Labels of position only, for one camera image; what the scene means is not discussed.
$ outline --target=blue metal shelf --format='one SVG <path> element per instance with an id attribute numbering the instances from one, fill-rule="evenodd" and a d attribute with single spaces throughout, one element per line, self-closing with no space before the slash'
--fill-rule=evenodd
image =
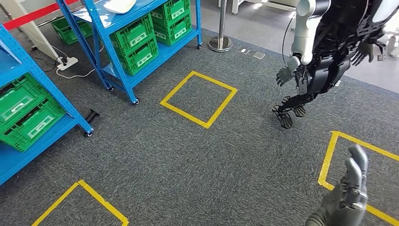
<path id="1" fill-rule="evenodd" d="M 21 62 L 12 57 L 0 43 L 0 84 L 8 84 L 19 76 L 27 73 L 28 70 Z"/>
<path id="2" fill-rule="evenodd" d="M 132 7 L 130 11 L 125 14 L 115 14 L 111 13 L 107 9 L 104 8 L 104 4 L 109 2 L 109 0 L 101 0 L 94 3 L 95 8 L 97 9 L 97 13 L 100 16 L 100 20 L 107 32 L 107 34 L 112 34 L 120 28 L 128 25 L 132 21 L 144 16 L 149 11 L 155 9 L 161 4 L 165 3 L 167 0 L 153 0 L 146 5 L 140 5 L 142 1 L 147 0 L 137 0 L 136 4 Z M 80 20 L 91 23 L 92 19 L 90 14 L 86 10 L 86 8 L 82 8 L 73 13 L 74 16 L 78 17 Z"/>
<path id="3" fill-rule="evenodd" d="M 0 87 L 29 72 L 67 112 L 53 127 L 40 137 L 26 152 L 0 143 L 0 185 L 46 150 L 72 127 L 80 125 L 85 132 L 93 128 L 61 91 L 39 68 L 22 46 L 0 24 Z"/>
<path id="4" fill-rule="evenodd" d="M 25 165 L 30 163 L 40 153 L 56 142 L 65 133 L 78 124 L 78 121 L 69 115 L 64 115 L 26 152 L 19 152 L 7 144 L 0 144 L 0 185 L 16 174 Z"/>
<path id="5" fill-rule="evenodd" d="M 150 75 L 155 69 L 161 64 L 168 60 L 173 54 L 180 50 L 184 45 L 191 41 L 197 36 L 197 44 L 202 44 L 201 37 L 201 9 L 200 0 L 196 0 L 196 22 L 197 27 L 194 28 L 189 34 L 185 35 L 181 40 L 171 47 L 158 42 L 160 55 L 151 61 L 147 66 L 141 69 L 134 76 L 125 74 L 122 65 L 116 55 L 115 49 L 111 43 L 110 34 L 117 31 L 118 29 L 128 25 L 134 20 L 144 16 L 146 13 L 165 3 L 166 0 L 137 0 L 135 6 L 125 14 L 111 13 L 104 8 L 104 4 L 109 0 L 101 0 L 93 3 L 92 0 L 82 0 L 85 8 L 71 13 L 65 0 L 56 0 L 62 13 L 65 15 L 66 20 L 71 26 L 72 30 L 78 37 L 79 43 L 82 45 L 83 50 L 88 56 L 91 64 L 96 69 L 99 78 L 107 89 L 117 87 L 120 90 L 126 92 L 132 103 L 137 103 L 138 99 L 135 97 L 133 88 Z M 90 22 L 93 27 L 93 39 L 94 39 L 94 50 L 90 48 L 86 39 L 82 35 L 77 21 L 84 20 Z M 101 58 L 99 54 L 99 40 L 104 45 L 104 49 L 107 51 L 111 64 L 103 68 L 101 66 Z M 111 79 L 114 77 L 120 81 L 115 82 Z"/>
<path id="6" fill-rule="evenodd" d="M 160 42 L 158 42 L 158 50 L 159 50 L 159 56 L 152 60 L 148 65 L 146 65 L 143 69 L 141 69 L 137 74 L 134 76 L 126 75 L 128 85 L 129 86 L 136 86 L 138 83 L 140 83 L 143 79 L 145 79 L 146 75 L 152 73 L 155 71 L 159 66 L 161 66 L 165 61 L 167 61 L 173 54 L 175 54 L 177 51 L 179 51 L 183 46 L 185 46 L 190 40 L 192 40 L 195 36 L 197 36 L 200 33 L 200 30 L 197 30 L 195 27 L 191 30 L 190 33 L 186 35 L 185 39 L 179 40 L 175 45 L 173 46 L 167 46 L 164 45 Z M 117 74 L 114 72 L 112 64 L 107 65 L 106 67 L 103 68 L 103 71 L 116 77 Z"/>
<path id="7" fill-rule="evenodd" d="M 3 48 L 0 49 L 0 59 L 1 59 L 1 67 L 0 67 L 1 76 L 7 73 L 8 71 L 11 71 L 21 65 L 20 62 L 14 59 Z"/>

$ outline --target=gray floor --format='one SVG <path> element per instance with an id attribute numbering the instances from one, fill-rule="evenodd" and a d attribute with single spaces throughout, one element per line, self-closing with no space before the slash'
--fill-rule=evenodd
<path id="1" fill-rule="evenodd" d="M 65 75 L 91 67 L 78 44 L 65 46 L 50 26 L 42 28 L 55 46 L 80 62 Z M 29 47 L 25 36 L 14 36 Z M 204 42 L 215 33 L 204 30 Z M 234 40 L 232 51 L 196 50 L 195 41 L 140 83 L 132 106 L 125 94 L 104 89 L 95 73 L 86 78 L 48 76 L 86 114 L 101 114 L 95 133 L 83 137 L 74 128 L 14 177 L 0 186 L 0 225 L 32 224 L 73 183 L 85 180 L 130 221 L 129 225 L 242 226 L 303 225 L 327 190 L 317 183 L 332 130 L 338 130 L 399 155 L 399 95 L 344 77 L 345 86 L 307 105 L 294 127 L 279 126 L 270 109 L 294 85 L 275 84 L 279 54 Z M 239 53 L 250 49 L 248 55 Z M 260 60 L 252 56 L 260 51 Z M 39 52 L 38 64 L 49 59 Z M 209 128 L 161 106 L 160 101 L 191 71 L 238 89 Z M 197 77 L 169 103 L 206 120 L 227 95 L 225 89 Z M 344 173 L 349 143 L 339 139 L 327 177 Z M 367 150 L 369 204 L 399 219 L 399 162 Z M 78 187 L 43 221 L 44 225 L 120 225 Z M 363 225 L 389 224 L 367 213 Z"/>

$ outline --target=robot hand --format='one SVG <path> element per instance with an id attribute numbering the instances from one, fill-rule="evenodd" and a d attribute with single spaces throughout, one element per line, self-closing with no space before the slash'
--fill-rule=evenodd
<path id="1" fill-rule="evenodd" d="M 306 226 L 359 226 L 367 205 L 367 156 L 359 145 L 349 147 L 352 157 L 345 161 L 346 175 L 321 207 L 306 220 Z"/>
<path id="2" fill-rule="evenodd" d="M 294 77 L 294 73 L 288 68 L 287 65 L 284 65 L 279 72 L 277 73 L 277 85 L 283 86 L 286 82 L 291 80 Z"/>
<path id="3" fill-rule="evenodd" d="M 367 56 L 368 62 L 371 63 L 374 60 L 373 45 L 366 42 L 361 42 L 358 46 L 355 56 L 351 58 L 351 61 L 353 62 L 354 66 L 358 66 Z"/>

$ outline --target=red barrier rope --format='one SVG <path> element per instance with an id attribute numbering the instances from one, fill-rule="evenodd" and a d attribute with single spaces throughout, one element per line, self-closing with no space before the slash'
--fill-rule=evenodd
<path id="1" fill-rule="evenodd" d="M 77 1 L 78 0 L 65 0 L 65 3 L 70 5 L 70 4 L 75 3 Z M 21 17 L 18 17 L 17 19 L 8 21 L 7 23 L 5 23 L 3 25 L 8 31 L 10 31 L 12 29 L 20 27 L 20 26 L 22 26 L 22 25 L 24 25 L 26 23 L 29 23 L 29 22 L 31 22 L 33 20 L 36 20 L 36 19 L 38 19 L 38 18 L 40 18 L 42 16 L 50 14 L 50 13 L 56 11 L 56 10 L 59 10 L 59 9 L 60 8 L 59 8 L 58 4 L 54 3 L 54 4 L 51 4 L 51 5 L 46 6 L 44 8 L 38 9 L 36 11 L 33 11 L 33 12 L 29 13 L 29 14 L 26 14 L 25 16 L 21 16 Z"/>

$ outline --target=white cable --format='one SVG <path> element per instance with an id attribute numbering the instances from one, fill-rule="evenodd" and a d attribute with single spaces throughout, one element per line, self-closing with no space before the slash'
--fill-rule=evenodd
<path id="1" fill-rule="evenodd" d="M 60 74 L 60 73 L 58 73 L 59 70 L 60 70 L 60 69 L 58 68 L 57 71 L 56 71 L 56 73 L 57 73 L 59 76 L 61 76 L 61 77 L 63 77 L 63 78 L 66 78 L 66 79 L 73 79 L 73 78 L 76 78 L 76 77 L 86 77 L 86 76 L 88 76 L 90 73 L 92 73 L 93 71 L 95 71 L 95 69 L 93 69 L 93 70 L 91 70 L 89 73 L 87 73 L 86 75 L 74 75 L 74 76 L 72 76 L 72 77 L 66 77 L 66 76 L 64 76 L 64 75 L 62 75 L 62 74 Z"/>
<path id="2" fill-rule="evenodd" d="M 56 50 L 58 50 L 58 51 L 60 51 L 62 54 L 64 54 L 67 58 L 69 58 L 69 56 L 68 56 L 66 53 L 64 53 L 63 51 L 59 50 L 59 49 L 56 48 L 55 46 L 52 46 L 52 45 L 50 45 L 49 43 L 44 43 L 44 42 L 42 42 L 42 41 L 39 41 L 39 40 L 36 39 L 36 37 L 35 37 L 32 33 L 30 33 L 28 30 L 25 29 L 25 31 L 28 32 L 36 41 L 38 41 L 38 42 L 40 42 L 40 43 L 42 43 L 42 44 L 45 44 L 45 45 L 48 45 L 48 46 L 51 46 L 51 47 L 55 48 Z"/>

